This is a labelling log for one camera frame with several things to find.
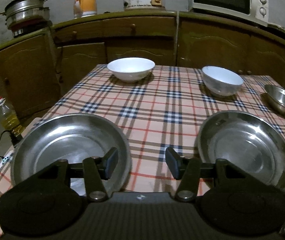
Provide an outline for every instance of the plaid tablecloth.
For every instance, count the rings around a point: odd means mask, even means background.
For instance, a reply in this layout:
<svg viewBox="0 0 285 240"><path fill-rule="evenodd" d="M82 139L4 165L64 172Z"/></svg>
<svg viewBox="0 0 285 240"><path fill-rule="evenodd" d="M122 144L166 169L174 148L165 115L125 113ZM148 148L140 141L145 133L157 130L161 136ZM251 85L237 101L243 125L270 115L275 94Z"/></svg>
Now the plaid tablecloth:
<svg viewBox="0 0 285 240"><path fill-rule="evenodd" d="M40 121L68 113L93 113L120 127L129 140L130 179L124 188L140 192L174 192L178 186L165 163L165 149L195 154L195 139L203 121L222 110L240 110L272 124L285 138L285 118L262 102L265 84L278 85L269 76L243 76L236 96L220 99L205 87L201 71L156 66L145 79L130 84L98 65L61 98ZM11 188L10 165L0 172L0 195ZM201 181L199 195L208 190Z"/></svg>

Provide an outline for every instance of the white bowl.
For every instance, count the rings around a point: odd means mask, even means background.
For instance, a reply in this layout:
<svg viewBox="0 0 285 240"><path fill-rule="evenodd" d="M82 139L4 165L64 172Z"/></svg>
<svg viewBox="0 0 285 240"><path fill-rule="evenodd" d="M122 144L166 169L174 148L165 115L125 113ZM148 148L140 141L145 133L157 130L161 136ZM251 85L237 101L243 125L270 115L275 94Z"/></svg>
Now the white bowl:
<svg viewBox="0 0 285 240"><path fill-rule="evenodd" d="M244 82L233 71L216 66L203 67L202 78L206 87L214 95L223 97L236 94Z"/></svg>
<svg viewBox="0 0 285 240"><path fill-rule="evenodd" d="M126 57L114 60L107 68L123 82L141 80L154 68L155 62L141 57Z"/></svg>

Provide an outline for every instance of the oil bottle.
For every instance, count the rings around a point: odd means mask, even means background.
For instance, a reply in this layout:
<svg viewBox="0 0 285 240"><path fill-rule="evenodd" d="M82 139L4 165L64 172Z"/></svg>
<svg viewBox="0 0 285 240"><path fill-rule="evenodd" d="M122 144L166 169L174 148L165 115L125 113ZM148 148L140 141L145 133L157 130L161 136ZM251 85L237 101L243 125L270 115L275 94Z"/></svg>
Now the oil bottle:
<svg viewBox="0 0 285 240"><path fill-rule="evenodd" d="M6 104L6 99L2 97L0 97L0 116L0 122L4 129L11 131L16 137L25 129L20 124L13 108L9 104Z"/></svg>

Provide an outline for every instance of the stainless steel plate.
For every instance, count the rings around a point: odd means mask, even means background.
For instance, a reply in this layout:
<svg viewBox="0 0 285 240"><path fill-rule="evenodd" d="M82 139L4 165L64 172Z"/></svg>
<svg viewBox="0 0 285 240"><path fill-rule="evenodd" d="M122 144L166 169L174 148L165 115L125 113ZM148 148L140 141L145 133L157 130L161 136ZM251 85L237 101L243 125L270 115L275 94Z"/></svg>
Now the stainless steel plate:
<svg viewBox="0 0 285 240"><path fill-rule="evenodd" d="M240 111L215 113L202 124L197 143L203 162L224 158L285 189L285 140L264 120Z"/></svg>
<svg viewBox="0 0 285 240"><path fill-rule="evenodd" d="M28 133L16 148L12 181L17 184L59 159L81 163L88 157L102 157L111 147L118 149L118 164L111 178L103 181L108 195L120 190L130 171L127 138L115 124L94 114L57 116ZM71 188L85 195L84 179L72 179Z"/></svg>

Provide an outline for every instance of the orange kettle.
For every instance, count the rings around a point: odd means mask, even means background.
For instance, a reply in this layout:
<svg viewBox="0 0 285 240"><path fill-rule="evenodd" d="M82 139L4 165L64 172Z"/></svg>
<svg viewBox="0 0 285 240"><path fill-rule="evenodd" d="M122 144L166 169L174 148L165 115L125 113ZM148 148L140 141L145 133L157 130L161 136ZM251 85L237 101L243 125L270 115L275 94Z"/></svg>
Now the orange kettle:
<svg viewBox="0 0 285 240"><path fill-rule="evenodd" d="M96 0L75 0L74 17L86 17L97 14Z"/></svg>

